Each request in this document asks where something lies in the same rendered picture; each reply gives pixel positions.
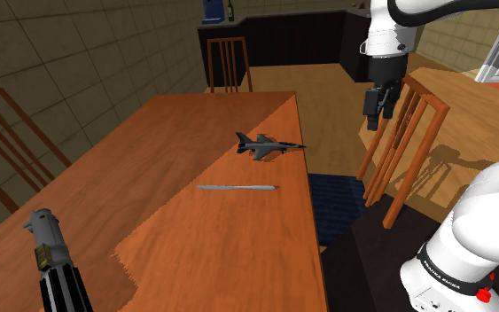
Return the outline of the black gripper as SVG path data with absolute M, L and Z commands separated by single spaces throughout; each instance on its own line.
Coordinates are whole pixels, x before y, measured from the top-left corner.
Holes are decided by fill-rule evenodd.
M 394 106 L 400 98 L 402 84 L 400 81 L 407 72 L 408 54 L 390 58 L 371 58 L 369 62 L 368 78 L 374 82 L 377 88 L 367 89 L 365 92 L 363 115 L 367 119 L 367 130 L 378 130 L 378 116 L 381 110 L 379 95 L 382 90 L 383 97 L 383 118 L 392 119 Z

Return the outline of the dark blue rug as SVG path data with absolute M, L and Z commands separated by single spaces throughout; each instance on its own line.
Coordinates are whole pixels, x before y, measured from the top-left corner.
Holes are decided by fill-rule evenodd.
M 308 175 L 320 246 L 334 242 L 366 211 L 363 182 L 354 176 Z

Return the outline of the grey pen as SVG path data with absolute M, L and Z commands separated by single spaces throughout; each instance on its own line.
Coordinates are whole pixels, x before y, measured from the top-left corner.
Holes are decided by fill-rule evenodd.
M 277 187 L 275 185 L 211 185 L 211 184 L 199 184 L 198 189 L 201 190 L 249 190 L 249 191 L 273 191 Z

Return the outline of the dark robot stand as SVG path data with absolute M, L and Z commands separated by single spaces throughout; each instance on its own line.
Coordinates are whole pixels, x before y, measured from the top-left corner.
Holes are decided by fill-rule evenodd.
M 416 312 L 400 280 L 402 264 L 440 223 L 404 206 L 390 229 L 385 195 L 321 253 L 329 312 Z

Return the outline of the grey and black sword hilt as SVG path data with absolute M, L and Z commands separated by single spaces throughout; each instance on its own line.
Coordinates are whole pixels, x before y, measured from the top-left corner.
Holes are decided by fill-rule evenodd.
M 44 312 L 94 312 L 57 217 L 48 208 L 33 210 L 23 228 L 35 238 L 35 260 L 40 273 Z

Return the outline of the wooden dining table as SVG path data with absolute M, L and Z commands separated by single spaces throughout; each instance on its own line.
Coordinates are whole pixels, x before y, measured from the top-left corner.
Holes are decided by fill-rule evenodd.
M 29 213 L 57 216 L 94 312 L 327 312 L 291 91 L 152 98 L 0 224 L 0 312 L 43 312 Z M 275 185 L 273 191 L 199 184 Z

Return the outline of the dark kitchen counter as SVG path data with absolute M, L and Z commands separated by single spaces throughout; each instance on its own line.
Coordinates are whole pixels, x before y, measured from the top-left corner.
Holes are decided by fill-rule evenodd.
M 370 11 L 355 8 L 239 16 L 233 22 L 201 25 L 199 44 L 207 83 L 207 40 L 239 36 L 246 39 L 250 67 L 339 64 L 354 82 L 368 82 L 370 58 L 359 46 L 369 26 Z M 212 52 L 214 85 L 223 87 L 216 43 Z M 239 43 L 235 52 L 240 84 L 246 70 Z

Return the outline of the grey toy jet plane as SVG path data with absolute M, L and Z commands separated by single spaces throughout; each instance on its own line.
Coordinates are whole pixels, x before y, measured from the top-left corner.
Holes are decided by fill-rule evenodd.
M 258 134 L 255 140 L 250 139 L 242 132 L 236 133 L 239 143 L 237 153 L 241 154 L 247 151 L 253 152 L 253 160 L 262 160 L 271 152 L 280 151 L 282 154 L 289 149 L 303 149 L 305 145 L 289 142 L 272 141 L 264 134 Z

